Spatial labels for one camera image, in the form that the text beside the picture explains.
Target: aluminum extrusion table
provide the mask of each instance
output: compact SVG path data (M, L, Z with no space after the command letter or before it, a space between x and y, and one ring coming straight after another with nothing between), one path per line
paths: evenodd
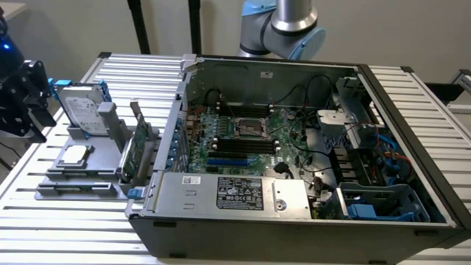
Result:
M179 57L113 54L109 59L97 60L82 82L102 79L107 81L114 102L119 106L118 114L126 119L129 125L135 125L130 99L139 98L146 120L163 131L171 98L182 79L179 69ZM420 89L418 87L401 87L417 83L416 81L404 83L402 79L413 78L410 74L401 73L394 67L373 67L373 70L384 85L389 82L386 87L389 93L397 91L393 99L400 102L400 105L408 105L406 101L401 101L398 96L401 93L421 96L420 91L414 91L416 88ZM434 104L426 101L416 105L434 107ZM35 188L43 181L46 170L51 167L69 138L66 130L69 119L62 110L57 113L55 119L59 121L58 126L45 129L47 143L31 146L0 185L2 264L255 264L255 262L195 261L153 257L125 216L126 202L123 201L35 200ZM424 119L424 117L410 117L412 122L421 122L414 119ZM449 126L445 121L441 124L441 126ZM470 174L462 174L453 178L454 181L450 180L469 209L471 209L470 177ZM470 263L471 240L450 250L426 250L401 264L465 265Z

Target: sticker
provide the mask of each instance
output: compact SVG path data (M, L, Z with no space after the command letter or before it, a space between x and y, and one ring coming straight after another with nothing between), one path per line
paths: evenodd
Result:
M261 72L262 78L274 78L274 72Z
M91 135L109 135L95 102L89 98L67 97L66 103L81 129Z
M218 178L217 207L263 211L262 179Z
M182 184L195 184L199 185L202 183L202 177L201 176L185 176Z

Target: power supply label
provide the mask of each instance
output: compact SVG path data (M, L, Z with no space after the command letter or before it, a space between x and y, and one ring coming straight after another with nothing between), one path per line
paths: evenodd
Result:
M263 186L258 178L218 178L221 209L263 211Z

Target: white wall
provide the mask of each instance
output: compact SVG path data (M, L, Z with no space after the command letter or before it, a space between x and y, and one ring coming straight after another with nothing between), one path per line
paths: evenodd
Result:
M46 62L55 77L81 78L103 50L139 52L126 0L13 2L26 2L31 9L11 22L15 40L30 58ZM142 2L153 53L191 52L187 0ZM315 60L408 65L436 82L449 81L458 68L471 68L470 0L314 2L319 25L327 28ZM202 0L205 53L237 53L242 3Z
M139 53L127 0L10 0L29 11L10 21L27 59L55 79L81 80L102 51Z

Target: green circuit board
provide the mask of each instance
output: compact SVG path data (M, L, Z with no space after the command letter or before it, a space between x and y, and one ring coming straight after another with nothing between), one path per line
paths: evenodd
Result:
M194 118L193 134L190 135L190 162L189 172L190 173L218 173L218 174L234 174L247 176L279 176L274 173L274 166L286 162L287 164L295 164L295 158L299 155L301 159L306 158L303 151L294 148L290 142L290 131L295 124L295 121L290 121L287 118L290 111L285 109L277 109L269 118L245 118L233 116L219 116L213 109L207 109L201 112ZM265 123L266 136L251 134L238 130L237 122L243 120L247 123ZM302 125L297 124L293 132L301 135ZM207 160L209 153L214 152L213 139L219 136L222 139L243 139L243 140L278 140L281 150L275 154L269 153L249 153L249 166L218 166L218 172L207 172ZM295 141L295 144L301 148L307 149L305 141Z

